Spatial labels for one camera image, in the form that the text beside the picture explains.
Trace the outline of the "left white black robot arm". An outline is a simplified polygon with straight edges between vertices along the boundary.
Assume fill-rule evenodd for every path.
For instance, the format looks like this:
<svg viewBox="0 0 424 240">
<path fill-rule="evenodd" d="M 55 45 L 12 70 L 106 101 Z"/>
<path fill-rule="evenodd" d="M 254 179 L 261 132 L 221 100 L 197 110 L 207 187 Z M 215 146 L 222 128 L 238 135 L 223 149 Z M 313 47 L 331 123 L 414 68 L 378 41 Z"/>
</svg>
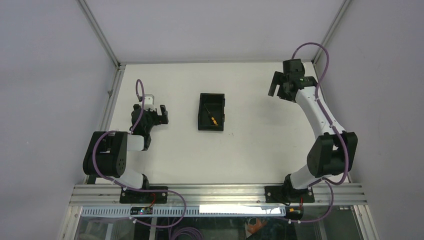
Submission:
<svg viewBox="0 0 424 240">
<path fill-rule="evenodd" d="M 134 104 L 131 123 L 135 129 L 125 131 L 95 131 L 83 159 L 82 168 L 86 175 L 103 178 L 131 190 L 131 197 L 138 203 L 145 203 L 151 196 L 147 176 L 127 165 L 128 152 L 147 151 L 154 126 L 169 123 L 166 106 L 161 104 L 160 111 L 153 105 L 142 108 Z"/>
</svg>

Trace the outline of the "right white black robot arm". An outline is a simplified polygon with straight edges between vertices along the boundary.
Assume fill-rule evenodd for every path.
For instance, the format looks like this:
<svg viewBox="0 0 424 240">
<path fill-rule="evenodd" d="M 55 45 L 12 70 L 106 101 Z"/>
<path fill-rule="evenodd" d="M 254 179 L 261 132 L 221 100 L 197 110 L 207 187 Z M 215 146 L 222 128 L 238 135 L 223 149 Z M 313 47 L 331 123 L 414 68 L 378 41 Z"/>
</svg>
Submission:
<svg viewBox="0 0 424 240">
<path fill-rule="evenodd" d="M 305 166 L 285 177 L 281 190 L 283 198 L 294 203 L 309 188 L 328 180 L 329 176 L 341 175 L 336 184 L 342 184 L 352 169 L 358 137 L 336 121 L 322 98 L 318 81 L 306 75 L 300 59 L 283 61 L 282 71 L 273 75 L 268 95 L 298 104 L 315 136 Z"/>
</svg>

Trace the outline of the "yellow black screwdriver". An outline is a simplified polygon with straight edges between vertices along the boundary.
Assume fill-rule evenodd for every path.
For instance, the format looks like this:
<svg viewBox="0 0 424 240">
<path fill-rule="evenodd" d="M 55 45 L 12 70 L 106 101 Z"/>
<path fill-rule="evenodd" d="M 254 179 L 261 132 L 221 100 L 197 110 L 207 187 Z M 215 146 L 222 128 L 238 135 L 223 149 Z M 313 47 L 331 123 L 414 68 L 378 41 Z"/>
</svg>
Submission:
<svg viewBox="0 0 424 240">
<path fill-rule="evenodd" d="M 207 112 L 207 115 L 208 115 L 208 117 L 209 117 L 209 119 L 210 119 L 210 122 L 211 122 L 211 124 L 213 125 L 213 126 L 218 126 L 219 124 L 218 124 L 218 122 L 217 122 L 217 120 L 216 120 L 216 118 L 213 116 L 213 114 L 209 111 L 209 109 L 207 108 L 207 106 L 204 104 L 203 105 L 204 106 L 204 108 L 205 108 L 205 110 L 206 110 L 206 112 Z"/>
</svg>

